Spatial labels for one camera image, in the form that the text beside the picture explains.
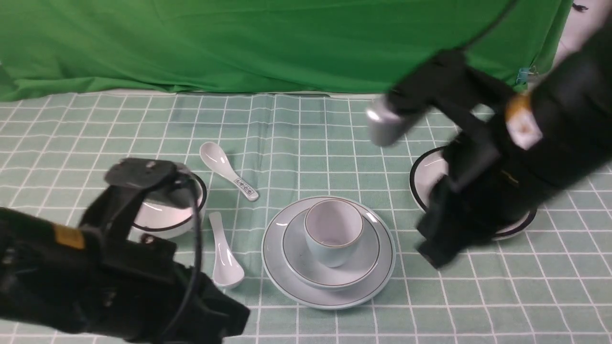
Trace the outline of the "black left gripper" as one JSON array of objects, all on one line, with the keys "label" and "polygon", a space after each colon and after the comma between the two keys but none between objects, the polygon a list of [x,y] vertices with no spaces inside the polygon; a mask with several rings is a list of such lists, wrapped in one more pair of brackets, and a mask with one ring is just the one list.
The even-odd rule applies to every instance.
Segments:
[{"label": "black left gripper", "polygon": [[101,253],[96,334],[130,344],[221,344],[243,335],[251,310],[202,272],[203,235],[193,264],[175,261],[170,240],[107,240]]}]

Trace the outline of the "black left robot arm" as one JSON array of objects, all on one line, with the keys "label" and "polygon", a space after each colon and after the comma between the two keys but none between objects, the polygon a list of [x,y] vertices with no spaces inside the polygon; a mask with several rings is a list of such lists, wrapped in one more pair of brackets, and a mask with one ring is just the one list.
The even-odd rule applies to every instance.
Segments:
[{"label": "black left robot arm", "polygon": [[130,344],[220,344],[243,334],[251,310],[203,272],[174,329],[166,332],[195,267],[177,245],[144,234],[103,253],[97,230],[81,231],[1,209],[1,318]]}]

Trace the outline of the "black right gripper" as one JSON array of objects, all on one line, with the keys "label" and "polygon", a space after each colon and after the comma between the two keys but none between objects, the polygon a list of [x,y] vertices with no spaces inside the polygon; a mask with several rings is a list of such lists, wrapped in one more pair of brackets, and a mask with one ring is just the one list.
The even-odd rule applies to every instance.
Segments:
[{"label": "black right gripper", "polygon": [[417,230],[417,251],[436,269],[470,247],[519,233],[541,202],[538,146],[528,150],[508,137],[478,142],[459,134],[441,150],[446,171],[427,194]]}]

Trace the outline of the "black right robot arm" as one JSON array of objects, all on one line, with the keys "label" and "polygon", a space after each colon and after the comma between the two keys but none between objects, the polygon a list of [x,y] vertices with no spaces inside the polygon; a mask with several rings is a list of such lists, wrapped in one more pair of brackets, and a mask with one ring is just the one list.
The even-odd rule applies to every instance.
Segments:
[{"label": "black right robot arm", "polygon": [[476,133],[441,151],[417,251],[435,269],[496,234],[611,160],[611,18],[532,91],[508,98]]}]

